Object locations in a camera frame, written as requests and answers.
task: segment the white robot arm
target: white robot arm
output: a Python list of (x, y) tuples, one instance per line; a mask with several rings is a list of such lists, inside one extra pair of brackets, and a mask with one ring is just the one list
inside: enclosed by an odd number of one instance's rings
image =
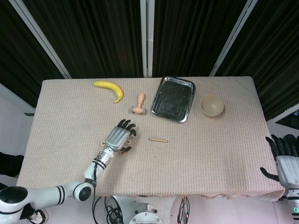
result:
[(263, 167), (262, 173), (275, 181), (279, 181), (288, 190), (287, 199), (290, 213), (295, 224), (299, 224), (299, 149), (298, 138), (291, 136), (291, 140), (272, 135), (273, 140), (266, 137), (276, 162), (278, 175), (269, 174)]
[(87, 200), (92, 193), (92, 188), (97, 184), (97, 178), (112, 160), (114, 153), (127, 152), (131, 149), (131, 147), (123, 148), (130, 135), (136, 136), (136, 131), (132, 129), (136, 125), (128, 125), (129, 122), (130, 120), (121, 120), (109, 134), (105, 140), (105, 147), (84, 172), (84, 183), (72, 181), (66, 185), (44, 189), (8, 187), (1, 190), (0, 224), (17, 223), (27, 204), (37, 210), (63, 204), (67, 197), (73, 197), (79, 201)]

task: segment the baking tray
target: baking tray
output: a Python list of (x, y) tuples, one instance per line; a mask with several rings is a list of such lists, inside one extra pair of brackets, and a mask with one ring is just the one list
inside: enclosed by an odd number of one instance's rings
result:
[(151, 111), (179, 123), (187, 120), (196, 87), (193, 82), (176, 77), (162, 78)]

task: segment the small wooden rolling pin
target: small wooden rolling pin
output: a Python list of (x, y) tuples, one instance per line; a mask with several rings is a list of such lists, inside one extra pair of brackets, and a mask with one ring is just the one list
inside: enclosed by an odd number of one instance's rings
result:
[(156, 139), (156, 138), (149, 138), (150, 141), (158, 141), (158, 142), (168, 142), (167, 140), (165, 139)]

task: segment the bowl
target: bowl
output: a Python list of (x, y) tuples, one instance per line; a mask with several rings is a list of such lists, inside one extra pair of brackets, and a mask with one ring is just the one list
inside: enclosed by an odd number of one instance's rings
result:
[(224, 104), (222, 99), (215, 95), (206, 95), (200, 99), (200, 110), (208, 117), (215, 117), (222, 113)]

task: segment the banana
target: banana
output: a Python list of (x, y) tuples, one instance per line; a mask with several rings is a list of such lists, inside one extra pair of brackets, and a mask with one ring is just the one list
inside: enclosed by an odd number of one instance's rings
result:
[(111, 82), (107, 82), (107, 81), (96, 81), (93, 83), (94, 86), (96, 87), (100, 87), (100, 88), (106, 88), (106, 89), (111, 89), (116, 93), (117, 99), (114, 101), (115, 104), (117, 104), (118, 102), (121, 101), (121, 99), (123, 98), (123, 91), (122, 89)]

